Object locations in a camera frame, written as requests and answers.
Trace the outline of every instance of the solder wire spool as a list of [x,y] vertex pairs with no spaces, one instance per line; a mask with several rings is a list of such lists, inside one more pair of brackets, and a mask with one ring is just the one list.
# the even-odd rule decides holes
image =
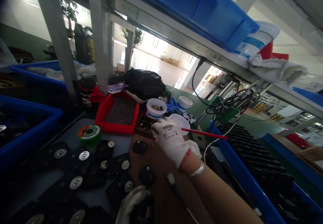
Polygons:
[[101,128],[98,125],[91,124],[83,126],[77,133],[81,145],[85,147],[94,147],[101,140]]

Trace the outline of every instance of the blue plastic bin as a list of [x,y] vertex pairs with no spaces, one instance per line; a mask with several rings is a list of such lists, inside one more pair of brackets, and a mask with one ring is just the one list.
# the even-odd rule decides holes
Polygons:
[[319,106],[323,107],[323,96],[322,95],[307,91],[305,89],[300,89],[297,87],[293,87],[293,90],[295,92],[298,92],[300,95],[303,95],[305,98],[308,98],[312,102],[318,104]]
[[22,157],[30,149],[38,146],[46,137],[54,132],[63,111],[54,107],[32,103],[21,99],[0,95],[0,108],[14,110],[18,113],[35,113],[48,115],[42,123],[33,127],[21,136],[0,148],[0,172],[5,170],[15,160]]
[[144,0],[233,52],[259,25],[232,0]]
[[166,104],[167,105],[167,112],[171,112],[173,113],[175,110],[178,109],[178,104],[176,102],[176,99],[173,97],[170,104]]
[[262,137],[269,145],[279,152],[298,171],[300,171],[309,181],[311,181],[320,191],[323,192],[323,178],[300,160],[294,153],[289,151],[284,145],[274,139],[268,133]]
[[[213,127],[213,134],[222,135],[217,127]],[[239,156],[230,146],[230,144],[226,140],[218,140],[217,141],[223,155],[227,159],[229,165],[231,166],[233,172],[238,178],[242,187],[253,197],[256,204],[258,205],[260,211],[266,217],[267,223],[270,224],[285,224],[286,222],[281,217],[279,212],[276,210],[274,205],[271,203],[267,195],[264,193],[262,188],[258,185],[257,181],[251,175],[247,167],[241,161]],[[306,194],[295,182],[292,186],[293,191],[298,193],[301,199],[310,205],[311,209],[319,214],[319,218],[316,223],[323,223],[323,210]]]
[[10,66],[11,71],[18,72],[26,77],[26,79],[30,82],[38,82],[44,86],[54,87],[56,89],[62,90],[67,92],[65,82],[61,82],[52,78],[48,78],[42,75],[35,74],[33,72],[27,71],[27,67],[42,67],[42,68],[50,68],[54,69],[55,71],[60,71],[60,65],[58,61],[47,61],[47,62],[36,62],[36,63],[29,63],[29,64],[22,64],[22,65],[13,65]]

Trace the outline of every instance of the person's arm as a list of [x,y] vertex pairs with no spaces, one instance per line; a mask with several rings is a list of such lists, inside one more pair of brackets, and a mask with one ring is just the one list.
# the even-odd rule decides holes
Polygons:
[[208,166],[201,174],[190,178],[202,163],[191,153],[180,168],[189,177],[215,223],[263,223],[248,204]]
[[190,178],[203,162],[193,153],[194,150],[185,157],[190,147],[184,141],[179,125],[168,117],[158,120],[152,125],[154,138],[176,167],[189,177],[213,221],[262,223],[247,203],[209,167],[205,166],[203,172]]

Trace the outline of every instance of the wrist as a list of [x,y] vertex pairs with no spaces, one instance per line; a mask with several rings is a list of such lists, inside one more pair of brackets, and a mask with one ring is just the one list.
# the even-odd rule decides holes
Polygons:
[[182,161],[180,169],[186,176],[189,177],[192,173],[199,169],[202,163],[202,160],[199,159],[198,156],[196,156],[194,153],[190,153],[188,156],[186,156],[185,160]]

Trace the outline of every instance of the white bucket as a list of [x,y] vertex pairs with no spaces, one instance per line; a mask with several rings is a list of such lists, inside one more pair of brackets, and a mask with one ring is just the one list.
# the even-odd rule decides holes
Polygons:
[[271,23],[264,21],[256,21],[256,23],[260,26],[259,30],[249,34],[233,53],[243,62],[247,62],[251,56],[276,39],[280,32],[279,28]]
[[189,98],[186,98],[184,96],[180,96],[177,103],[178,109],[176,109],[176,111],[181,114],[185,113],[193,105],[193,102]]
[[[158,111],[158,110],[153,109],[152,108],[153,105],[157,105],[159,107],[162,107],[163,111]],[[146,116],[148,116],[152,119],[155,119],[155,120],[160,119],[161,116],[163,114],[165,114],[166,110],[167,110],[167,105],[159,99],[148,100],[146,106],[147,106]]]
[[[185,128],[185,129],[191,128],[191,126],[189,125],[189,122],[181,115],[172,114],[169,116],[169,118],[177,122],[181,128]],[[188,131],[182,131],[182,135],[187,135],[187,134],[188,134]]]

